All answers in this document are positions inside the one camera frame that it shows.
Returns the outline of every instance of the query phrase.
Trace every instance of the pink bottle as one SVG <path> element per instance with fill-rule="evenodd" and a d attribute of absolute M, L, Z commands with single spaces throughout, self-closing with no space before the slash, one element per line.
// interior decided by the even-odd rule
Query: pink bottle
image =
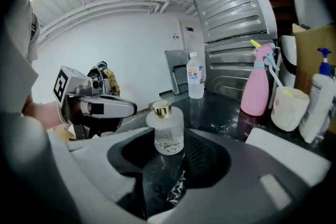
<path fill-rule="evenodd" d="M 264 57 L 272 55 L 272 45 L 263 45 L 254 50 L 254 69 L 248 78 L 240 104 L 240 108 L 252 116 L 263 115 L 267 106 L 269 86 Z"/>

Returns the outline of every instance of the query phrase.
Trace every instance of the person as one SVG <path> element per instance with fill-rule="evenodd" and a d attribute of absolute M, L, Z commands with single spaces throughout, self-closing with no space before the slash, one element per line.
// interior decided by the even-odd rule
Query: person
<path fill-rule="evenodd" d="M 107 79 L 109 81 L 109 85 L 105 85 L 105 94 L 120 96 L 120 88 L 115 78 L 114 72 L 108 69 L 107 63 L 105 61 L 101 61 L 97 63 L 96 66 L 92 67 L 88 73 L 88 77 L 92 79 L 98 78 L 99 81 L 102 79 Z"/>
<path fill-rule="evenodd" d="M 37 59 L 37 40 L 40 25 L 35 13 L 32 11 L 30 0 L 13 0 L 4 18 L 4 29 L 17 50 L 32 64 Z M 33 101 L 32 93 L 28 95 L 22 113 L 39 120 L 46 130 L 66 123 L 56 101 L 38 104 Z M 71 105 L 71 114 L 74 116 L 73 118 L 80 117 L 79 102 L 74 102 Z"/>

